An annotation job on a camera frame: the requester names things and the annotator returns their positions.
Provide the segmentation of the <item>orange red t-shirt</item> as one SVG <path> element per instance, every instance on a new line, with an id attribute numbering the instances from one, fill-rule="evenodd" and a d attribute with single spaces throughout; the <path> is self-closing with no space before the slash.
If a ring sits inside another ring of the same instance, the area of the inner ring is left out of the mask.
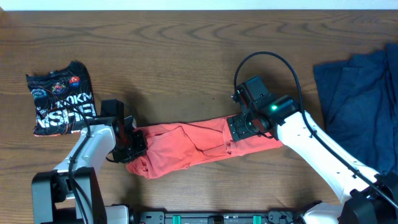
<path id="1" fill-rule="evenodd" d="M 233 141 L 227 118 L 140 127 L 147 141 L 143 156 L 127 163 L 128 172 L 156 179 L 191 166 L 282 147 L 275 139 L 252 136 Z"/>

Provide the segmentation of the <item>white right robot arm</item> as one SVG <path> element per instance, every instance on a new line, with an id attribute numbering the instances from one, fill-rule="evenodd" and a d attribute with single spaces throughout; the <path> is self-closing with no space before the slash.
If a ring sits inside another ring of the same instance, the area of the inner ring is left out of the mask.
<path id="1" fill-rule="evenodd" d="M 338 205 L 320 202 L 296 223 L 397 223 L 397 175 L 381 175 L 327 135 L 289 96 L 233 95 L 241 113 L 228 119 L 234 141 L 252 136 L 279 140 L 300 155 L 330 186 Z"/>

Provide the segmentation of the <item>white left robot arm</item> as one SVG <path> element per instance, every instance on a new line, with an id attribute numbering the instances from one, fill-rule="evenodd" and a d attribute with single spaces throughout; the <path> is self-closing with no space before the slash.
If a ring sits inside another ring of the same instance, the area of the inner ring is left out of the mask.
<path id="1" fill-rule="evenodd" d="M 69 155 L 32 179 L 34 223 L 129 223 L 127 206 L 104 204 L 96 174 L 109 154 L 128 163 L 146 149 L 133 116 L 89 119 Z"/>

